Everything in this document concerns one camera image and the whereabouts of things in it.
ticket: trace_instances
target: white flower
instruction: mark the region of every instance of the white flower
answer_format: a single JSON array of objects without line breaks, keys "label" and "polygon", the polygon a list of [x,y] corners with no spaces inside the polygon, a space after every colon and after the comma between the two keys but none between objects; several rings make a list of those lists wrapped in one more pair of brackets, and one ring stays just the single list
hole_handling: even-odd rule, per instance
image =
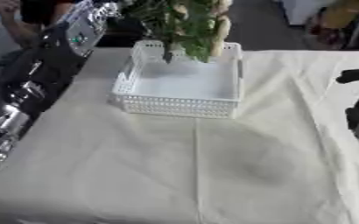
[{"label": "white flower", "polygon": [[220,15],[229,10],[233,0],[216,0],[215,7],[212,9],[212,15]]},{"label": "white flower", "polygon": [[212,44],[211,56],[218,57],[223,53],[224,41],[217,40]]},{"label": "white flower", "polygon": [[221,16],[218,18],[220,25],[218,32],[216,33],[217,40],[224,40],[230,33],[231,21],[227,16]]},{"label": "white flower", "polygon": [[178,4],[174,5],[173,8],[175,11],[177,11],[181,14],[184,14],[185,15],[184,19],[187,19],[189,17],[189,14],[187,12],[187,7],[185,5],[178,3]]}]

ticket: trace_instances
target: bouquet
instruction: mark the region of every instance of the bouquet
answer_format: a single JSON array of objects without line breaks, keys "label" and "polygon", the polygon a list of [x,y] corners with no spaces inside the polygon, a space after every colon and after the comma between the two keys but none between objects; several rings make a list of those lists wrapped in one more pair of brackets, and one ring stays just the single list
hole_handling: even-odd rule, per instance
[{"label": "bouquet", "polygon": [[164,60],[172,60],[172,50],[182,46],[187,56],[208,62],[222,54],[231,22],[225,15],[232,0],[137,0],[125,10],[139,19],[147,35],[165,45]]}]

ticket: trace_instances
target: silver robotic arm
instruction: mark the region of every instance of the silver robotic arm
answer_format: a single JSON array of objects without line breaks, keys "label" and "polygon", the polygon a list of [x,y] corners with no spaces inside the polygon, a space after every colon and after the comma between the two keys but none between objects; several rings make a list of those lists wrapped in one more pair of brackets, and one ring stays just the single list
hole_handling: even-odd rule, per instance
[{"label": "silver robotic arm", "polygon": [[133,1],[84,0],[39,36],[0,77],[0,165],[72,83],[106,31]]}]

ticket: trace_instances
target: white tablecloth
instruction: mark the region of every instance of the white tablecloth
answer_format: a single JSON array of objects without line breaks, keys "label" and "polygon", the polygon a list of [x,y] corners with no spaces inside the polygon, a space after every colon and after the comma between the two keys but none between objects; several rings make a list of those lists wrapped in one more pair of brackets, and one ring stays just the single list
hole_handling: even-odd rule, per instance
[{"label": "white tablecloth", "polygon": [[106,103],[129,50],[99,49],[0,169],[0,223],[359,224],[344,109],[359,52],[245,52],[236,120]]}]

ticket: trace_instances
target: floor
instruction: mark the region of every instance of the floor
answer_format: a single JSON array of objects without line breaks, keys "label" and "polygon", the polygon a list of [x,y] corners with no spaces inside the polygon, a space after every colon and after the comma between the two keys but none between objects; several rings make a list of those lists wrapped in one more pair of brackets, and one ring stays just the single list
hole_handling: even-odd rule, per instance
[{"label": "floor", "polygon": [[[233,29],[228,41],[244,50],[301,50],[302,30],[286,25],[283,10],[272,0],[235,0],[229,13]],[[0,24],[0,55],[15,49]]]}]

